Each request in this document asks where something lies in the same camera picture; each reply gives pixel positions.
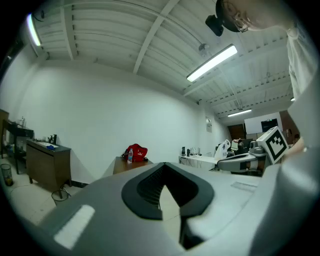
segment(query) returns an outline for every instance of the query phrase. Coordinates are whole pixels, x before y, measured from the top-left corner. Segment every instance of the table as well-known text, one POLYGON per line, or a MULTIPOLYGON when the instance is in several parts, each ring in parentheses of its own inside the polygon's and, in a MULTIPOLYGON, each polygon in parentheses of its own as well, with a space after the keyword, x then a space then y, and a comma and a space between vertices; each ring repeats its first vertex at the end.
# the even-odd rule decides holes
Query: table
POLYGON ((6 149, 4 142, 3 142, 5 129, 13 135, 13 143, 14 143, 13 157, 14 157, 14 161, 15 161, 16 174, 19 174, 17 159, 18 158, 21 159, 21 158, 25 157, 27 155, 27 153, 23 150, 18 149, 17 137, 29 137, 30 139, 32 139, 34 137, 34 131, 29 130, 29 129, 20 128, 16 124, 13 124, 13 123, 10 123, 6 120, 3 120, 2 121, 2 132, 1 132, 1 158, 4 158, 4 149, 6 149))
POLYGON ((141 166, 147 166, 151 165, 153 162, 149 161, 142 161, 142 162, 132 162, 127 163, 127 160, 125 160, 123 157, 117 156, 115 158, 114 167, 113 167, 113 174, 120 174, 129 170, 132 170, 134 168, 138 168, 141 166))
POLYGON ((185 158, 187 160, 197 160, 197 164, 198 164, 199 161, 200 162, 211 163, 211 164, 214 164, 214 165, 216 165, 218 163, 218 160, 216 160, 214 157, 210 157, 210 156, 204 156, 204 155, 202 155, 202 156, 198 156, 198 155, 197 156, 186 156, 186 155, 182 156, 182 155, 179 155, 179 164, 182 163, 181 162, 181 158, 185 158))

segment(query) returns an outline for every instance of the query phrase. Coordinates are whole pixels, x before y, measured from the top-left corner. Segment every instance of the computer screen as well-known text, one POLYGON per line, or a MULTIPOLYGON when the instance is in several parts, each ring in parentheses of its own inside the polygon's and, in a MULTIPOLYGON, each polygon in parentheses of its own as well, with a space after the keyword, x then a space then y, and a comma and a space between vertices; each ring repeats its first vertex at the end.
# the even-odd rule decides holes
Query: computer screen
POLYGON ((243 144, 243 148, 245 149, 245 153, 247 153, 249 151, 250 148, 250 143, 253 141, 252 138, 248 138, 248 139, 243 139, 242 140, 242 144, 243 144))
POLYGON ((278 121, 277 119, 269 119, 267 121, 262 121, 261 122, 261 126, 262 126, 262 132, 265 133, 267 132, 270 128, 278 126, 278 121))

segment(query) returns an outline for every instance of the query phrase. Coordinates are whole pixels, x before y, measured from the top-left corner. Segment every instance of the fluorescent light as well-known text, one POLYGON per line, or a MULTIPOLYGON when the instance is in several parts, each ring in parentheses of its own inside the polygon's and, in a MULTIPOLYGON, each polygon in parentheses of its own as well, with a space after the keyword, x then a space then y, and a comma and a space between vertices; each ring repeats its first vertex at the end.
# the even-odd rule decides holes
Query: fluorescent light
POLYGON ((35 45, 36 46, 40 46, 41 43, 40 43, 40 40, 38 38, 34 23, 32 21, 32 14, 31 13, 26 17, 26 23, 28 25, 28 29, 29 29, 30 35, 31 35, 35 45))
POLYGON ((233 44, 230 44, 228 47, 224 48, 222 51, 218 52, 215 56, 213 56, 211 59, 207 60, 205 63, 203 63, 200 67, 198 67, 195 71, 193 71, 191 74, 189 74, 186 79, 190 82, 193 82, 200 76, 202 76, 204 73, 209 71, 210 69, 214 68, 219 63, 225 61, 232 55, 235 55, 237 53, 237 49, 233 44))
POLYGON ((244 114, 244 113, 248 113, 248 112, 251 112, 251 110, 252 109, 248 109, 248 110, 241 111, 241 112, 238 112, 238 113, 228 114, 228 117, 233 117, 233 116, 241 115, 241 114, 244 114))

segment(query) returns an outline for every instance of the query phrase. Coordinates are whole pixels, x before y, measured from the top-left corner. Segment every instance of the water bottle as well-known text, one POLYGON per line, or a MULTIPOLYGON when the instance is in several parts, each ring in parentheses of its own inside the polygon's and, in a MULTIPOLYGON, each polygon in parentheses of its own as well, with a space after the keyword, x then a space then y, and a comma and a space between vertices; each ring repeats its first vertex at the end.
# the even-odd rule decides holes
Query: water bottle
POLYGON ((132 148, 130 148, 129 155, 128 155, 128 164, 132 163, 133 155, 134 155, 134 151, 132 150, 132 148))

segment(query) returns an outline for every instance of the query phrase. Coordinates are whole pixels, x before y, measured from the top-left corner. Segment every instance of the white table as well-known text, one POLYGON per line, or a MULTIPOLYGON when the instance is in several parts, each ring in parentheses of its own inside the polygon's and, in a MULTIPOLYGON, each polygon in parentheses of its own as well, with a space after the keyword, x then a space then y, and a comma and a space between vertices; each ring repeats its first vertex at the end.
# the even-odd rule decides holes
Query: white table
POLYGON ((218 160, 215 160, 214 157, 210 157, 210 156, 199 156, 199 155, 195 155, 195 156, 182 156, 179 155, 179 163, 181 163, 181 158, 185 158, 185 159, 189 159, 189 160, 197 160, 197 164, 198 162, 206 162, 206 163, 211 163, 216 165, 218 163, 218 160))

